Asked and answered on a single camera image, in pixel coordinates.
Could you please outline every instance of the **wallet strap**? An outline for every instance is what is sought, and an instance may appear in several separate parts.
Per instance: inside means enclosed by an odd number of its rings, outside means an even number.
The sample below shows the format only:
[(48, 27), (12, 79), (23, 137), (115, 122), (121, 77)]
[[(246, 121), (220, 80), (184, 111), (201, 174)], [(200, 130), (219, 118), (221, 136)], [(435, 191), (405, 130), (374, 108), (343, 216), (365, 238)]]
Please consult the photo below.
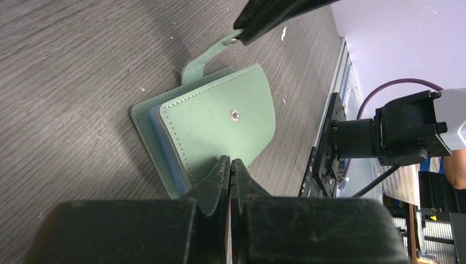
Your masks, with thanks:
[(204, 68), (206, 67), (206, 64), (209, 62), (209, 60), (222, 52), (231, 44), (237, 43), (238, 40), (236, 38), (240, 35), (241, 32), (242, 29), (233, 30), (232, 32), (222, 37), (218, 42), (210, 46), (200, 56), (190, 61), (181, 74), (181, 84), (184, 85), (202, 78), (204, 76)]

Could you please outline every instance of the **white wall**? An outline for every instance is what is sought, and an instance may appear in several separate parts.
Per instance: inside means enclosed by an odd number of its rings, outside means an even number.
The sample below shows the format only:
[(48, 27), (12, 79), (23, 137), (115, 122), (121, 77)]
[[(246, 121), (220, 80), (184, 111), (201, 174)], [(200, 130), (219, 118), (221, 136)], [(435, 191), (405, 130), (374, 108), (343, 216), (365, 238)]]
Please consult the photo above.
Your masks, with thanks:
[[(332, 10), (364, 98), (399, 78), (466, 87), (465, 0), (340, 0)], [(372, 99), (366, 113), (373, 116), (388, 101), (423, 90), (392, 86)]]

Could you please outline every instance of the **stitching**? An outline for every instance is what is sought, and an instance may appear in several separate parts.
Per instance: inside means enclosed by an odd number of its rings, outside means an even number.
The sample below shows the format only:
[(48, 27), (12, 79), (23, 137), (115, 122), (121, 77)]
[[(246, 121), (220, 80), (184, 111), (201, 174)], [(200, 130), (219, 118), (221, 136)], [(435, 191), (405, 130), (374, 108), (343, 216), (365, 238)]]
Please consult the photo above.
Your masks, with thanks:
[[(179, 95), (179, 94), (182, 94), (182, 93), (183, 93), (182, 91), (176, 92), (176, 93), (174, 93), (172, 96), (175, 97), (175, 96), (177, 96), (177, 95)], [(148, 105), (146, 105), (146, 106), (144, 106), (144, 107), (141, 107), (141, 108), (137, 111), (136, 114), (139, 116), (139, 115), (141, 114), (142, 110), (148, 109), (148, 108), (152, 107), (153, 105), (155, 105), (155, 104), (161, 102), (162, 100), (163, 100), (163, 99), (159, 99), (159, 100), (156, 100), (156, 101), (154, 101), (154, 102), (152, 102), (152, 103), (150, 103), (150, 104), (148, 104)], [(139, 117), (138, 123), (139, 123), (139, 125), (141, 126), (142, 132), (144, 133), (144, 136), (146, 136), (146, 138), (149, 138), (149, 136), (148, 136), (148, 134), (147, 134), (147, 130), (144, 128), (144, 125), (143, 125), (142, 122), (140, 121), (140, 118), (141, 118), (141, 117)], [(152, 154), (151, 156), (153, 156), (153, 157), (157, 160), (157, 162), (160, 163), (160, 160), (157, 158), (157, 155), (155, 155), (155, 151), (156, 151), (156, 150), (154, 149), (154, 146), (152, 145), (152, 142), (151, 142), (149, 139), (146, 140), (146, 141), (149, 143), (149, 147), (150, 147), (151, 150), (152, 150), (152, 153), (153, 153), (153, 154)], [(168, 182), (168, 186), (170, 187), (171, 192), (174, 193), (175, 190), (173, 189), (173, 183), (172, 183), (170, 180), (168, 180), (167, 173), (166, 173), (165, 170), (163, 169), (163, 166), (160, 166), (160, 169), (162, 170), (162, 176), (163, 176), (163, 178), (165, 178), (165, 181)]]
[[(207, 79), (206, 81), (211, 81), (211, 79), (214, 79), (214, 80), (215, 80), (215, 78), (218, 78), (218, 75), (212, 76), (211, 78)], [(171, 100), (171, 99), (173, 99), (174, 97), (176, 97), (176, 96), (178, 96), (178, 95), (180, 95), (180, 94), (183, 94), (183, 93), (185, 93), (185, 91), (184, 91), (184, 90), (181, 90), (181, 91), (179, 91), (179, 92), (176, 92), (176, 93), (170, 95), (170, 96), (167, 97), (167, 98), (168, 98), (169, 100)], [(152, 102), (152, 103), (150, 103), (150, 104), (148, 104), (148, 105), (146, 105), (146, 106), (144, 106), (144, 107), (141, 107), (141, 108), (136, 112), (136, 115), (138, 116), (137, 122), (138, 122), (139, 125), (141, 126), (141, 129), (142, 129), (142, 131), (143, 131), (143, 133), (144, 133), (144, 135), (146, 136), (146, 139), (147, 139), (147, 140), (145, 140), (145, 141), (149, 143), (149, 147), (151, 148), (152, 153), (153, 153), (152, 155), (149, 155), (149, 156), (150, 156), (150, 157), (154, 157), (158, 163), (160, 163), (160, 160), (157, 158), (157, 155), (154, 154), (154, 152), (155, 152), (154, 146), (152, 145), (151, 140), (148, 139), (149, 136), (147, 135), (147, 131), (146, 131), (146, 129), (144, 128), (144, 125), (143, 125), (142, 122), (141, 122), (141, 117), (140, 117), (140, 115), (141, 115), (141, 112), (142, 112), (143, 110), (148, 109), (148, 108), (152, 107), (153, 105), (155, 105), (155, 104), (157, 104), (157, 103), (159, 103), (159, 102), (161, 102), (161, 101), (163, 101), (163, 100), (165, 100), (165, 99), (167, 99), (167, 98), (158, 99), (158, 100), (156, 100), (156, 101), (154, 101), (154, 102)], [(173, 189), (173, 183), (168, 179), (167, 173), (165, 172), (165, 170), (163, 169), (162, 166), (160, 166), (160, 169), (162, 170), (162, 175), (160, 175), (160, 173), (159, 173), (159, 176), (163, 177), (163, 178), (165, 179), (165, 181), (168, 182), (168, 186), (169, 186), (171, 192), (172, 192), (172, 193), (175, 193), (175, 190)]]
[[(210, 89), (212, 89), (212, 88), (214, 88), (214, 87), (217, 87), (217, 86), (219, 86), (219, 85), (221, 85), (221, 84), (224, 84), (224, 83), (226, 83), (226, 82), (228, 82), (228, 81), (231, 81), (231, 80), (233, 80), (233, 79), (235, 79), (235, 78), (238, 78), (238, 77), (241, 76), (241, 75), (245, 75), (245, 74), (247, 74), (247, 73), (249, 73), (249, 72), (252, 72), (253, 70), (257, 70), (257, 69), (259, 69), (259, 68), (260, 68), (260, 67), (252, 68), (252, 69), (250, 69), (250, 70), (248, 70), (248, 71), (245, 71), (245, 72), (243, 72), (243, 73), (241, 73), (241, 74), (238, 74), (238, 75), (236, 75), (236, 76), (233, 76), (233, 77), (231, 77), (231, 78), (229, 78), (229, 79), (227, 79), (227, 80), (224, 80), (224, 81), (222, 81), (222, 82), (219, 82), (219, 83), (217, 83), (217, 84), (215, 84), (215, 85), (212, 85), (212, 86), (210, 86), (210, 87), (208, 87), (208, 88), (205, 88), (204, 90), (202, 90), (202, 91), (200, 91), (200, 92), (197, 92), (197, 93), (195, 93), (195, 94), (193, 94), (193, 95), (190, 95), (190, 96), (188, 96), (188, 97), (186, 97), (186, 98), (184, 98), (184, 99), (181, 99), (181, 100), (177, 101), (176, 103), (173, 103), (173, 104), (171, 104), (171, 105), (169, 105), (169, 106), (164, 107), (164, 110), (163, 110), (163, 111), (165, 112), (165, 115), (166, 115), (166, 117), (167, 117), (167, 119), (168, 119), (168, 122), (170, 123), (171, 129), (172, 129), (172, 131), (173, 131), (173, 133), (174, 133), (174, 135), (175, 135), (175, 137), (176, 137), (176, 139), (177, 139), (177, 141), (178, 141), (178, 145), (180, 145), (181, 153), (183, 154), (183, 157), (184, 157), (184, 159), (185, 159), (185, 161), (186, 161), (186, 166), (188, 167), (188, 171), (190, 172), (190, 176), (191, 176), (191, 179), (192, 179), (192, 181), (193, 181), (194, 184), (195, 184), (195, 181), (194, 181), (194, 178), (193, 178), (193, 176), (192, 176), (191, 168), (190, 168), (189, 163), (188, 163), (188, 160), (187, 160), (187, 158), (186, 158), (186, 154), (185, 154), (185, 152), (184, 152), (184, 150), (183, 150), (183, 146), (182, 146), (182, 144), (181, 144), (181, 141), (180, 141), (180, 139), (178, 138), (178, 135), (176, 134), (175, 128), (173, 127), (173, 123), (171, 122), (171, 120), (170, 120), (170, 118), (169, 118), (169, 116), (168, 116), (167, 109), (170, 108), (170, 107), (176, 106), (176, 105), (178, 105), (178, 104), (181, 103), (181, 102), (185, 102), (186, 100), (188, 100), (188, 99), (190, 99), (190, 98), (193, 98), (193, 97), (195, 97), (195, 96), (197, 96), (197, 95), (200, 95), (200, 94), (202, 94), (203, 92), (206, 92), (206, 91), (208, 91), (208, 90), (210, 90)], [(270, 89), (268, 89), (268, 92), (269, 92), (269, 95), (270, 95), (269, 100), (271, 101)], [(275, 117), (275, 109), (274, 109), (274, 107), (273, 107), (273, 102), (272, 102), (272, 101), (271, 101), (271, 104), (272, 104), (272, 114), (273, 114), (274, 117)]]
[[(267, 80), (267, 76), (265, 76), (265, 72), (262, 71), (262, 78), (264, 78), (265, 82), (268, 84), (269, 83), (269, 80)], [(269, 102), (270, 102), (270, 106), (271, 106), (271, 109), (272, 109), (272, 115), (274, 117), (274, 133), (272, 134), (272, 137), (274, 136), (275, 134), (275, 128), (276, 128), (276, 118), (275, 118), (275, 107), (274, 107), (274, 101), (272, 99), (272, 92), (270, 90), (270, 88), (267, 89), (267, 92), (269, 93)]]
[(235, 78), (238, 78), (238, 77), (241, 76), (241, 75), (245, 75), (245, 74), (247, 74), (247, 73), (249, 73), (249, 72), (252, 72), (253, 70), (257, 70), (257, 69), (259, 69), (259, 67), (252, 68), (252, 69), (250, 69), (250, 70), (248, 70), (248, 71), (245, 71), (244, 73), (238, 74), (238, 75), (233, 76), (233, 77), (231, 77), (231, 78), (229, 78), (229, 79), (226, 79), (226, 80), (224, 80), (224, 81), (222, 81), (222, 82), (219, 82), (219, 83), (217, 83), (217, 84), (214, 84), (214, 85), (212, 85), (211, 87), (205, 88), (204, 90), (202, 90), (202, 91), (200, 91), (200, 92), (198, 92), (198, 93), (195, 93), (194, 95), (190, 95), (190, 96), (188, 96), (188, 97), (186, 97), (186, 98), (184, 98), (184, 99), (179, 100), (179, 101), (176, 102), (176, 103), (173, 103), (173, 104), (171, 104), (171, 105), (169, 105), (169, 106), (166, 106), (165, 109), (170, 108), (170, 107), (173, 107), (173, 106), (176, 106), (176, 105), (178, 105), (179, 103), (184, 102), (184, 101), (186, 101), (186, 100), (188, 100), (188, 99), (190, 99), (190, 98), (193, 98), (193, 97), (195, 97), (195, 96), (197, 96), (197, 95), (200, 95), (200, 94), (202, 94), (203, 92), (206, 92), (206, 91), (208, 91), (208, 90), (210, 90), (210, 89), (212, 89), (212, 88), (214, 88), (214, 87), (216, 87), (216, 86), (219, 86), (220, 84), (224, 84), (224, 83), (226, 83), (226, 82), (228, 82), (228, 81), (231, 81), (231, 80), (233, 80), (233, 79), (235, 79)]

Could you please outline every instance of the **wallet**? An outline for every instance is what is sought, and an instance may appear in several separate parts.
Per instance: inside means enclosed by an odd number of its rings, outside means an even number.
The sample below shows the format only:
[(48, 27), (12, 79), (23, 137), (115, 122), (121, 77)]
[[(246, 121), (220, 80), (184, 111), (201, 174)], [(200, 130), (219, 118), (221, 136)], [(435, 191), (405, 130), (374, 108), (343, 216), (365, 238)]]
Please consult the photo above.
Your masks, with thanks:
[(196, 69), (184, 73), (182, 86), (131, 109), (141, 139), (172, 199), (196, 186), (222, 155), (240, 158), (248, 166), (275, 133), (273, 100), (260, 65), (240, 71), (226, 68), (202, 77), (202, 60), (207, 62), (217, 53), (212, 52), (214, 46), (208, 49), (210, 54), (191, 63)]

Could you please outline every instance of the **person's arm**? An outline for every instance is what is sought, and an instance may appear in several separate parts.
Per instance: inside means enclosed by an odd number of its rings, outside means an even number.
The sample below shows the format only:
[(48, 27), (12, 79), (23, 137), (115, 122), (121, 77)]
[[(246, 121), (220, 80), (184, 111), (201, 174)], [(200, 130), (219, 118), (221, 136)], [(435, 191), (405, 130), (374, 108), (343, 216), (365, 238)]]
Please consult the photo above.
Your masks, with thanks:
[(455, 189), (466, 189), (466, 150), (454, 150), (451, 156), (443, 158), (448, 181)]

